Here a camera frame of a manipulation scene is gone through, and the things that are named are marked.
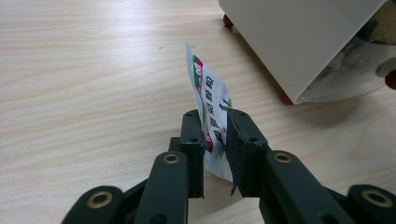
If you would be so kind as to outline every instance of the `wood grain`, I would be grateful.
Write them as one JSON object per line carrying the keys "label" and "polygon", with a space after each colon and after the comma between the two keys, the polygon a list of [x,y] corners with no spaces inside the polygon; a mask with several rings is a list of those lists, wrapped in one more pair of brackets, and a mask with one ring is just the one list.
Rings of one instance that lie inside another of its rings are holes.
{"label": "wood grain", "polygon": [[[1,1],[1,222],[60,223],[88,189],[147,178],[195,108],[186,40],[273,149],[341,193],[362,183],[396,193],[395,92],[283,105],[222,14],[217,1]],[[262,223],[258,201],[230,189],[205,173],[190,223]]]}

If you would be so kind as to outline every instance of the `light wood surface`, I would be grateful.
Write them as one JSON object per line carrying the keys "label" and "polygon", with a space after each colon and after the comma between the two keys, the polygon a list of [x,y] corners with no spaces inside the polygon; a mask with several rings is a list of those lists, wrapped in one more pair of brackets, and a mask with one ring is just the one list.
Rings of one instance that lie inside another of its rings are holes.
{"label": "light wood surface", "polygon": [[[87,190],[149,176],[196,105],[185,41],[228,85],[233,107],[325,186],[396,193],[396,97],[384,88],[322,105],[281,89],[216,0],[0,2],[0,222],[60,223]],[[205,173],[190,223],[263,223],[258,200]]]}

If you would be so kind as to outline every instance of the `white box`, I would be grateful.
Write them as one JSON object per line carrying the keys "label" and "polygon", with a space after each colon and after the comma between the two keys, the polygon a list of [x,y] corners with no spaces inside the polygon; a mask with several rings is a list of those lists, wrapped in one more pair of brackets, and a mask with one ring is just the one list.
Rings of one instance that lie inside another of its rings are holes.
{"label": "white box", "polygon": [[[219,5],[291,101],[299,104],[310,101],[302,99],[302,94],[385,2],[386,0],[219,0]],[[382,77],[375,75],[375,71],[383,62],[396,60],[396,47],[368,44],[360,49],[361,53],[364,51],[368,56],[374,54],[375,58],[369,67],[363,69],[373,73],[369,76],[384,82]],[[361,84],[361,80],[346,81]],[[343,100],[364,93],[352,89],[355,92],[343,90],[337,92],[331,100],[318,101]]]}

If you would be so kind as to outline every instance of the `red foot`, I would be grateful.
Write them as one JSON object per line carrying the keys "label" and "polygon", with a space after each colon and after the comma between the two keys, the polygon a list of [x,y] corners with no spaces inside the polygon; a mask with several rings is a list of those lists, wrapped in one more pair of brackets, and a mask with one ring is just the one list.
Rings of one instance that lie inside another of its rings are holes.
{"label": "red foot", "polygon": [[280,99],[282,100],[283,104],[285,104],[285,105],[294,105],[294,103],[291,101],[291,99],[285,92],[282,92]]}
{"label": "red foot", "polygon": [[385,83],[387,86],[389,86],[391,89],[396,90],[396,70],[391,71],[386,77],[385,77]]}
{"label": "red foot", "polygon": [[225,27],[227,27],[227,28],[233,27],[233,23],[230,21],[230,18],[228,18],[228,16],[226,14],[224,14],[223,22],[224,22]]}

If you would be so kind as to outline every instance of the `screw hole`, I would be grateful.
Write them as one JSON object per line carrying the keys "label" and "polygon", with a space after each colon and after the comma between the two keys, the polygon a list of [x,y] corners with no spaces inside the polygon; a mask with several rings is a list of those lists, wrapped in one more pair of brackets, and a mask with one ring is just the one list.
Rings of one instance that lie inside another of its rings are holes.
{"label": "screw hole", "polygon": [[175,154],[169,154],[169,155],[166,155],[166,156],[163,158],[163,160],[164,160],[166,163],[169,163],[169,164],[171,164],[171,163],[177,163],[177,162],[180,160],[180,157],[179,157],[178,155],[175,155]]}
{"label": "screw hole", "polygon": [[284,153],[276,153],[275,159],[280,162],[291,162],[292,161],[291,157]]}
{"label": "screw hole", "polygon": [[108,205],[113,199],[113,194],[109,191],[99,191],[94,193],[87,202],[90,208],[101,208]]}
{"label": "screw hole", "polygon": [[165,224],[167,223],[168,218],[164,214],[157,214],[151,217],[149,223],[150,224]]}
{"label": "screw hole", "polygon": [[379,207],[392,207],[392,200],[381,192],[374,189],[366,189],[361,192],[361,196],[368,201]]}
{"label": "screw hole", "polygon": [[324,213],[320,216],[320,221],[324,224],[338,224],[339,223],[338,220],[334,216],[327,214],[327,213]]}

